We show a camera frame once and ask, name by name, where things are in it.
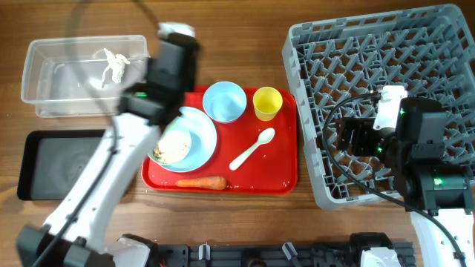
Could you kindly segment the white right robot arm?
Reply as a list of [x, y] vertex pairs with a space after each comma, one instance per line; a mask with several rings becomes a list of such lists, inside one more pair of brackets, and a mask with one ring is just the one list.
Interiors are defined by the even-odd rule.
[[474, 265], [474, 199], [468, 172], [444, 161], [445, 111], [436, 100], [403, 98], [389, 126], [340, 118], [337, 149], [375, 156], [394, 176], [426, 266]]

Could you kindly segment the yellow plastic cup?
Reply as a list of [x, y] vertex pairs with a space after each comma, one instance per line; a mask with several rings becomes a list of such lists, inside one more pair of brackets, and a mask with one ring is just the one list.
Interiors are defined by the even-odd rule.
[[281, 93], [272, 87], [259, 88], [252, 99], [255, 115], [259, 120], [268, 122], [276, 116], [283, 105]]

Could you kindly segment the mint green bowl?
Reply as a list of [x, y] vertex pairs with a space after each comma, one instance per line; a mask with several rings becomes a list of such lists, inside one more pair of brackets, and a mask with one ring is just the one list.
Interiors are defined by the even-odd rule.
[[148, 156], [159, 165], [183, 161], [191, 150], [191, 133], [183, 128], [166, 129]]

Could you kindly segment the white tissue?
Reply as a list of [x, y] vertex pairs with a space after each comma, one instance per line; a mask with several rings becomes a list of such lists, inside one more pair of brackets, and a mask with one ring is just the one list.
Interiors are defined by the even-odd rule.
[[111, 70], [111, 80], [119, 84], [122, 82], [122, 77], [125, 72], [125, 66], [129, 65], [131, 62], [122, 54], [114, 54], [107, 48], [103, 48], [103, 51], [106, 55], [106, 60], [108, 62], [108, 66], [102, 72], [102, 79], [101, 79], [101, 87], [104, 87], [105, 84], [105, 75], [106, 73]]

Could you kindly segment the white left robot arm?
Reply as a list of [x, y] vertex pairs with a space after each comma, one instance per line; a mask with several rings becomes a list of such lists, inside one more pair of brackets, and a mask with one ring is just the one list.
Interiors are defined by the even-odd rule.
[[166, 33], [144, 82], [122, 92], [117, 115], [66, 198], [40, 228], [25, 225], [16, 240], [23, 266], [155, 266], [156, 244], [126, 234], [105, 244], [112, 213], [134, 174], [180, 116], [195, 85], [200, 46], [193, 35]]

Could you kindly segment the light blue bowl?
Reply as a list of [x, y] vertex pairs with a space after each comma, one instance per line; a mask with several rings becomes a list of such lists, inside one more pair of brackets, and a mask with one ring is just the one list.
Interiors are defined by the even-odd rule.
[[234, 82], [217, 82], [203, 95], [203, 109], [214, 121], [228, 124], [243, 115], [247, 98], [243, 88]]

